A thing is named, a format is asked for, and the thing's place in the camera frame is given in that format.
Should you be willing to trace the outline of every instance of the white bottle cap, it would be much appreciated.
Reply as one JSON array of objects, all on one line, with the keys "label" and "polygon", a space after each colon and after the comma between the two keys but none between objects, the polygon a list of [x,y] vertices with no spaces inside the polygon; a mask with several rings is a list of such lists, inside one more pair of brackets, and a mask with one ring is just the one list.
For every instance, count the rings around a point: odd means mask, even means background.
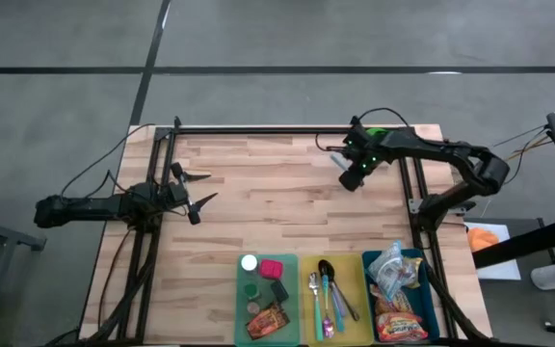
[{"label": "white bottle cap", "polygon": [[256,257],[251,254],[244,255],[241,259],[241,267],[246,271],[254,271],[257,265],[258,260],[256,260]]}]

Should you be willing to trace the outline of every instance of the wooden tabletop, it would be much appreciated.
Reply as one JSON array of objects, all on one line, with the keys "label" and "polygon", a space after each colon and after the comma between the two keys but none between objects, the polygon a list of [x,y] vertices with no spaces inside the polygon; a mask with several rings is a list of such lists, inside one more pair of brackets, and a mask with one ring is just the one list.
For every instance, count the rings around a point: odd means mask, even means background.
[{"label": "wooden tabletop", "polygon": [[[424,138],[441,139],[438,125],[415,128]],[[128,139],[119,170],[121,186],[145,181],[154,129],[142,129]],[[337,146],[341,139],[343,135],[321,135],[320,143]],[[239,254],[351,254],[384,250],[397,239],[412,247],[397,162],[381,164],[366,177],[364,187],[351,193],[342,188],[340,169],[314,145],[311,135],[180,135],[173,160],[192,174],[212,174],[188,186],[194,199],[219,195],[203,207],[197,226],[185,217],[165,215],[145,343],[231,344]],[[454,185],[448,164],[423,161],[423,167],[430,193]],[[413,169],[410,174],[417,192]],[[125,232],[119,222],[105,228],[81,337],[96,331],[100,294]],[[116,264],[102,319],[123,293],[133,233]],[[451,295],[475,326],[491,336],[463,227],[442,225],[438,241]],[[435,306],[444,332],[437,297]],[[132,316],[130,335],[135,326]]]}]

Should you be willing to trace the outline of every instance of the yellow tray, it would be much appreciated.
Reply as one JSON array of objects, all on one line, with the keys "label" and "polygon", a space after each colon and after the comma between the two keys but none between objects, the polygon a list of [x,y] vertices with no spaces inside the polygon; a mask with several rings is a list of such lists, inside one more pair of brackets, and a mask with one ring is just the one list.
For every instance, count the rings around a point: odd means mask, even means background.
[{"label": "yellow tray", "polygon": [[[358,312],[359,320],[355,322],[350,312],[344,317],[344,333],[335,330],[333,338],[325,338],[318,342],[314,333],[314,294],[307,286],[309,274],[318,272],[318,261],[325,259],[331,263],[335,270],[335,282],[339,286],[346,300]],[[322,281],[319,280],[320,307],[322,318],[325,318],[325,296],[322,290]],[[370,317],[370,306],[365,290],[365,277],[363,275],[363,263],[361,254],[344,255],[314,255],[301,257],[301,291],[303,293],[303,324],[304,339],[310,346],[366,346],[374,342],[372,330],[372,318]],[[335,324],[335,313],[333,303],[329,296],[329,318]]]}]

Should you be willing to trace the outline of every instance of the concrete floor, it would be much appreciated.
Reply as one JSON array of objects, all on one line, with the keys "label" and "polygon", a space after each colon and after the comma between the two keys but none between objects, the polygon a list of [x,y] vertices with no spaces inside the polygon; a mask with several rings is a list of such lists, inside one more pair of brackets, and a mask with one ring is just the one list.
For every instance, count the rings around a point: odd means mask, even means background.
[{"label": "concrete floor", "polygon": [[[141,67],[160,4],[0,0],[0,67]],[[173,0],[156,65],[555,67],[555,1]],[[15,256],[0,300],[0,345],[42,344],[79,323],[103,225],[38,229],[34,204],[119,140],[140,81],[0,75],[0,224],[48,237],[41,254]],[[491,145],[555,111],[555,74],[153,76],[141,123],[170,124],[175,115],[188,124],[346,123],[376,106],[411,123],[439,123],[448,138]],[[119,156],[68,193],[90,191]],[[489,200],[479,201],[474,217]],[[555,221],[555,149],[528,154],[485,216]],[[509,317],[495,310],[493,326]],[[511,341],[530,341],[540,327],[529,329]]]}]

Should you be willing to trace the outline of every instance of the black spoon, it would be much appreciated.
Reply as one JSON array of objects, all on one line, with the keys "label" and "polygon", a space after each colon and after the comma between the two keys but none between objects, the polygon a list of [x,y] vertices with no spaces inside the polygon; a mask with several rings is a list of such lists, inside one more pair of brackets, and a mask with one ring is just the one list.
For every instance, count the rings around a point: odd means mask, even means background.
[{"label": "black spoon", "polygon": [[338,294],[337,305],[339,306],[340,310],[342,310],[344,308],[344,304],[346,304],[346,307],[351,312],[351,316],[353,316],[353,319],[355,321],[358,321],[359,319],[358,313],[348,303],[348,300],[346,300],[346,297],[344,296],[344,294],[342,294],[342,291],[339,289],[339,287],[337,286],[337,283],[335,282],[335,269],[333,269],[333,266],[331,265],[331,263],[329,263],[325,259],[320,260],[318,262],[318,271],[321,273],[321,275],[327,275],[327,277],[329,278],[329,284],[330,284],[331,290],[333,290],[333,292],[336,292]]}]

